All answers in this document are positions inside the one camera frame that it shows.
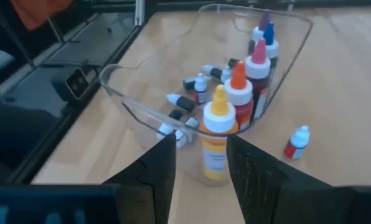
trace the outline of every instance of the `yellow cap bottle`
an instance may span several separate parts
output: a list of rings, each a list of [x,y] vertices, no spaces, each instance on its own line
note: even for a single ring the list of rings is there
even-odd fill
[[[200,130],[205,133],[221,134],[222,138],[202,138],[204,152],[204,175],[209,180],[223,181],[227,178],[227,135],[238,131],[235,122],[235,108],[227,100],[224,86],[219,85],[213,101],[204,106],[204,119]]]

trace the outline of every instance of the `blue cap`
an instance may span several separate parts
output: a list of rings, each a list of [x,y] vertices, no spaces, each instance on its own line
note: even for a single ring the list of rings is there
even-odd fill
[[[272,45],[274,42],[274,24],[270,22],[263,37],[266,39],[266,45]]]

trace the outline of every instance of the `pink cap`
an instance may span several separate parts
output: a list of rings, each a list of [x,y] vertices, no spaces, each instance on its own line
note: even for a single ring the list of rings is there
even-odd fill
[[[256,64],[264,64],[266,61],[266,40],[259,39],[256,44],[255,50],[253,51],[251,60]]]

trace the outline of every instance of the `clear plastic bin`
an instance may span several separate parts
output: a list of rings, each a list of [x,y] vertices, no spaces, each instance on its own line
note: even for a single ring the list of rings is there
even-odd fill
[[[196,23],[180,37],[160,48],[153,56],[133,64],[108,65],[99,78],[102,86],[112,97],[115,105],[126,113],[126,122],[137,144],[145,150],[159,142],[157,134],[162,123],[184,133],[178,140],[177,168],[195,179],[209,185],[226,183],[229,178],[209,180],[204,175],[204,159],[201,137],[223,138],[226,135],[211,135],[188,127],[184,121],[195,116],[201,121],[202,110],[196,108],[192,114],[184,113],[180,121],[168,117],[173,109],[166,95],[178,93],[193,99],[192,93],[183,89],[185,78],[196,76],[204,64],[226,65],[230,58],[247,56],[251,32],[258,25],[264,10],[250,7],[211,4],[199,9]],[[270,11],[275,23],[276,39],[280,44],[279,61],[270,86],[266,108],[292,67],[302,49],[312,22],[301,16],[285,12]],[[209,93],[220,82],[212,79]],[[242,133],[248,140],[253,122]]]

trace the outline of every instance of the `orange fabric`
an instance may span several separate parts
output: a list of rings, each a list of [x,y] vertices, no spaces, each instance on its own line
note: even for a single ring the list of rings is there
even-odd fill
[[[73,0],[10,0],[28,30],[41,26],[49,16],[68,8]]]

